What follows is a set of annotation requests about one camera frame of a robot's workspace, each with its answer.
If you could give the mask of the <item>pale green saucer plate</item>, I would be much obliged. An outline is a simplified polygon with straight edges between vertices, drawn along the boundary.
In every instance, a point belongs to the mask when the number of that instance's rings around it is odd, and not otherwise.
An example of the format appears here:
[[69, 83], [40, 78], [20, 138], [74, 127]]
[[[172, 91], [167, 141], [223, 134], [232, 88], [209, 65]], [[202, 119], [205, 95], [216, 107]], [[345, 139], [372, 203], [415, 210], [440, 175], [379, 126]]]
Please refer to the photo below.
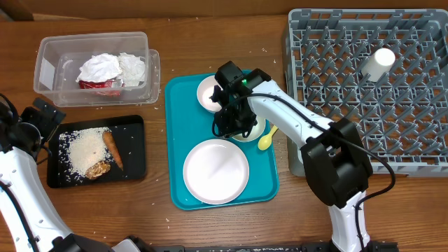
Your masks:
[[256, 140], [265, 130], [266, 119], [257, 116], [256, 122], [257, 124], [252, 127], [251, 133], [246, 138], [244, 138], [242, 134], [237, 134], [233, 136], [233, 139], [240, 142], [250, 142]]

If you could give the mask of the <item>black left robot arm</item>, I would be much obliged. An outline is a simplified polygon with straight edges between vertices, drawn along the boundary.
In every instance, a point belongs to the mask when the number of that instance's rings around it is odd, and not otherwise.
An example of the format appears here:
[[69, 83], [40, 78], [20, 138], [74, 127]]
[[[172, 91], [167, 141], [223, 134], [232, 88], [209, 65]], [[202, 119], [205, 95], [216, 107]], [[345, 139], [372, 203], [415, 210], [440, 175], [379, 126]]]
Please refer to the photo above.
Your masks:
[[22, 113], [1, 96], [1, 214], [17, 251], [154, 251], [130, 235], [115, 246], [74, 234], [60, 218], [39, 178], [38, 154], [65, 118], [40, 98]]

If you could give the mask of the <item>orange carrot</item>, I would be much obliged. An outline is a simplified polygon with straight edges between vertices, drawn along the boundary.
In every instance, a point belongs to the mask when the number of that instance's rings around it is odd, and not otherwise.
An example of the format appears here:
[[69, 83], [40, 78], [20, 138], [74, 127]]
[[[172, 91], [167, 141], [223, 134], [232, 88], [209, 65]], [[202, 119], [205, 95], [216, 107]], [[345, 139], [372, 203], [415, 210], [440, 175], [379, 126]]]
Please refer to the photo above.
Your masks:
[[111, 153], [113, 159], [115, 160], [115, 163], [117, 164], [117, 166], [121, 170], [123, 170], [124, 169], [123, 161], [119, 154], [118, 147], [116, 146], [116, 143], [115, 143], [112, 133], [109, 131], [103, 132], [102, 139], [104, 141], [104, 144], [108, 148], [109, 152]]

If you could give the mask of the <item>grey dishwasher rack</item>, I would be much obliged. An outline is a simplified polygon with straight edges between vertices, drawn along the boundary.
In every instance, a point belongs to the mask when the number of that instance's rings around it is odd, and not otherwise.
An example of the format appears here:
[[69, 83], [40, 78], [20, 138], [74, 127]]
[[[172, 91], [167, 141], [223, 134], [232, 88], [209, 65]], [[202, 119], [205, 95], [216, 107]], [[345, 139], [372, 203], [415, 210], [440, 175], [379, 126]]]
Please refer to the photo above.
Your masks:
[[[361, 69], [380, 48], [395, 63], [377, 82]], [[332, 120], [355, 122], [394, 172], [447, 175], [447, 12], [300, 9], [283, 33], [288, 94]]]

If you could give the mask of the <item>brown food scrap chunk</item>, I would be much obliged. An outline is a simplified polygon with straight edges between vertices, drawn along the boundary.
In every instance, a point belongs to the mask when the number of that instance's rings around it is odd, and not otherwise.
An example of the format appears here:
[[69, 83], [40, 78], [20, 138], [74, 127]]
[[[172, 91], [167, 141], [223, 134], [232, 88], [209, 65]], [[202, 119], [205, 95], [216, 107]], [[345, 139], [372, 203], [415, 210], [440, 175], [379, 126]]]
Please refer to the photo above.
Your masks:
[[90, 180], [98, 179], [103, 174], [109, 172], [111, 169], [111, 166], [106, 161], [100, 161], [93, 166], [91, 166], [86, 172], [85, 176]]

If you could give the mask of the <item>large white plate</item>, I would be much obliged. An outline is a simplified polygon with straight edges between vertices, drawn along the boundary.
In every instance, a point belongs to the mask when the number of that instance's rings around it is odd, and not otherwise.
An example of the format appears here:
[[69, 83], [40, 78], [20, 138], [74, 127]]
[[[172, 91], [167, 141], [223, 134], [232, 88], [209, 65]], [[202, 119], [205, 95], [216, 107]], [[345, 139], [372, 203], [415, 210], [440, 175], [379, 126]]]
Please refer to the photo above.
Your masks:
[[227, 204], [240, 196], [249, 182], [249, 161], [234, 143], [210, 139], [197, 144], [183, 164], [189, 193], [211, 205]]

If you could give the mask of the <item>white paper napkin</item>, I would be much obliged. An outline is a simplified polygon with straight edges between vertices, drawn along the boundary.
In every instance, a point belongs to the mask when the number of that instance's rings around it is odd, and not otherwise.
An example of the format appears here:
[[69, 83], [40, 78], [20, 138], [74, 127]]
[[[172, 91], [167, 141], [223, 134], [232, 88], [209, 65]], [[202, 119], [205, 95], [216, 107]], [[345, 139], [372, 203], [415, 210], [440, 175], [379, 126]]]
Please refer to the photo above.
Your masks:
[[118, 56], [118, 61], [122, 70], [120, 78], [125, 87], [138, 86], [140, 82], [144, 81], [146, 65], [140, 57], [122, 52]]

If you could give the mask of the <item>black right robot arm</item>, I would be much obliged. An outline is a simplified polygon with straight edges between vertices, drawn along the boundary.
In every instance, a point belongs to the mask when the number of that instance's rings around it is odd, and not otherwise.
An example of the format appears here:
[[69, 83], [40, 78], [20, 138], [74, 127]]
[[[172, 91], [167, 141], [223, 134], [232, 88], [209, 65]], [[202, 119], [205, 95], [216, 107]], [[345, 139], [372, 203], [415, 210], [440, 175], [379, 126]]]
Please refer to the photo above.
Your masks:
[[333, 122], [288, 96], [260, 69], [244, 73], [233, 62], [220, 66], [211, 100], [220, 104], [212, 122], [216, 137], [248, 137], [265, 118], [292, 140], [300, 152], [312, 192], [328, 206], [331, 251], [366, 251], [361, 199], [366, 196], [372, 165], [356, 126], [346, 118]]

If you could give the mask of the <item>small white cup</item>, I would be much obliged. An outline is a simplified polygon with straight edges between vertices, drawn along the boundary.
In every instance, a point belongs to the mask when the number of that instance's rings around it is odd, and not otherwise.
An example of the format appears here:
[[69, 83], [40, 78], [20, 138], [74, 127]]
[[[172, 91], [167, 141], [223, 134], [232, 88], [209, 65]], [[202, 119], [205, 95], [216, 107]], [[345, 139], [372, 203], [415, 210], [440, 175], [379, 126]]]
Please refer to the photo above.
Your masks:
[[377, 82], [385, 73], [389, 72], [395, 63], [396, 55], [388, 48], [380, 48], [371, 55], [361, 69], [363, 76], [369, 75], [368, 80]]

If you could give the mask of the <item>red foil snack wrapper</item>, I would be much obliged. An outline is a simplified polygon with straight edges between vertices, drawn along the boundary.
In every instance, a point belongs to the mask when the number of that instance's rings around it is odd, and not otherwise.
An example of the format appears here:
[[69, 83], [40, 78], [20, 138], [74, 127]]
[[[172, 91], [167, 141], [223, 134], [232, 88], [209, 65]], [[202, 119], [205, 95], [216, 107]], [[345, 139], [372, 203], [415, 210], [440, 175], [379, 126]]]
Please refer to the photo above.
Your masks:
[[[78, 83], [81, 89], [123, 88], [125, 86], [122, 80], [116, 80], [116, 79], [110, 79], [100, 83], [80, 80]], [[109, 97], [117, 97], [120, 95], [120, 93], [121, 93], [120, 90], [95, 92], [96, 95], [103, 95]]]

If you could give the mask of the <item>medium white plate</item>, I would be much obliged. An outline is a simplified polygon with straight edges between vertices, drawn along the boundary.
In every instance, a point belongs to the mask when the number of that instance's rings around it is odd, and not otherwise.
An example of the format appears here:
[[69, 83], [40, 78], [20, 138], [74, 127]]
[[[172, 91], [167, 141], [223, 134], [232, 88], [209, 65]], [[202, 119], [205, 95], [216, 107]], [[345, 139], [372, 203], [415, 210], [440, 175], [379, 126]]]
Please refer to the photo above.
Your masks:
[[214, 87], [218, 82], [214, 76], [208, 76], [202, 80], [197, 88], [197, 100], [200, 105], [208, 112], [215, 113], [221, 110], [221, 105], [218, 102], [213, 102], [211, 96], [214, 93]]

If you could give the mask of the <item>yellow plastic spoon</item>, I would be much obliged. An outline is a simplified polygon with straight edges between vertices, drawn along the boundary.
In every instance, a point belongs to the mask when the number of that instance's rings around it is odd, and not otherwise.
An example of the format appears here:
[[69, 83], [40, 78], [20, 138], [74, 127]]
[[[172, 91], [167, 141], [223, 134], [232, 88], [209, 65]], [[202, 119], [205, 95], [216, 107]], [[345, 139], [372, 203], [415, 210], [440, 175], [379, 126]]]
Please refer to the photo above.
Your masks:
[[266, 151], [272, 145], [272, 138], [277, 132], [278, 127], [274, 125], [268, 134], [262, 136], [258, 141], [258, 149], [261, 151]]

